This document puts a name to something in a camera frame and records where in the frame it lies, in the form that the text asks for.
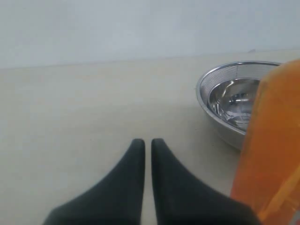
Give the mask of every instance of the white wall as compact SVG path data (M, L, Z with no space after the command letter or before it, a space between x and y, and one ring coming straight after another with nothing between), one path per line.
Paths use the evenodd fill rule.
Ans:
M0 68L300 47L298 0L0 0Z

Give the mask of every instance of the metal bowl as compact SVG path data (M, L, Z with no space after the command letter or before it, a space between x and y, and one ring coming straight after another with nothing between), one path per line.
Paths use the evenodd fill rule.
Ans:
M197 95L198 102L202 107L202 109L207 114L217 134L225 142L227 142L228 144L232 145L237 149L241 149L246 134L246 129L247 129L247 126L245 124L242 125L241 123L242 120L239 119L238 117L232 120L227 120L226 118L229 118L227 116L229 116L230 113L227 114L227 116L225 114L222 114L221 110L229 109L228 107L230 106L230 105L226 106L226 101L228 101L227 104L230 104L229 100L233 101L234 98L238 100L246 99L247 96L234 97L233 93L235 92L235 94L241 94L247 92L247 94L250 95L251 91L249 90L252 89L253 86L255 86L255 82L261 80L261 78L264 75L266 75L269 71L271 71L272 69L274 69L279 65L280 63L267 62L267 61L233 62L233 63L228 63L213 68L209 70L207 73L205 73L199 79L196 86L196 95ZM256 80L256 81L254 81L253 84L250 84L249 83L250 80ZM230 81L233 81L233 83L235 84L235 85L232 84L232 87L230 87L231 86L230 85L228 89L228 94L230 95L232 93L233 99L226 100L226 98L224 98L222 99L223 101L219 102L218 104L214 103L214 97L213 97L214 93L217 92L217 90L221 90L221 89L224 90L225 87L223 86L223 83L228 82L228 84L230 84L231 83ZM244 102L245 105L247 104L247 107L249 107L249 109L246 110L245 107L243 110L248 114L249 112L251 112L252 101L253 100L249 100L248 103L246 103L246 101ZM237 106L236 109L234 109L233 106L230 106L230 111L238 112L237 111L238 108L239 106Z
M223 121L246 131L259 80L238 78L224 81L209 93L208 107Z

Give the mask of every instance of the orange plastic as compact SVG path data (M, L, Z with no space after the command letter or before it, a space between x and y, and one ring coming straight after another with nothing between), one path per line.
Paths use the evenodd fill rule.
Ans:
M264 225L287 225L300 207L300 60L260 82L231 197Z

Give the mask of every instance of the metal colander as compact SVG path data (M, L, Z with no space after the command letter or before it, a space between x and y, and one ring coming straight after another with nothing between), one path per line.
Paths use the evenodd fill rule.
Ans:
M210 91L216 85L236 78L261 80L264 75L279 65L280 63L267 61L233 62L213 68L199 79L196 86L198 102L210 118L219 136L232 146L241 149L246 132L226 123L207 107Z

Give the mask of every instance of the beige table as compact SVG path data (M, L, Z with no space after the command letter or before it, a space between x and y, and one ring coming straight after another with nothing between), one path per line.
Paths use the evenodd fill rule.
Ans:
M41 224L101 180L135 137L146 141L142 224L156 224L152 138L229 194L239 153L207 123L198 78L230 61L299 57L293 50L0 70L0 224Z

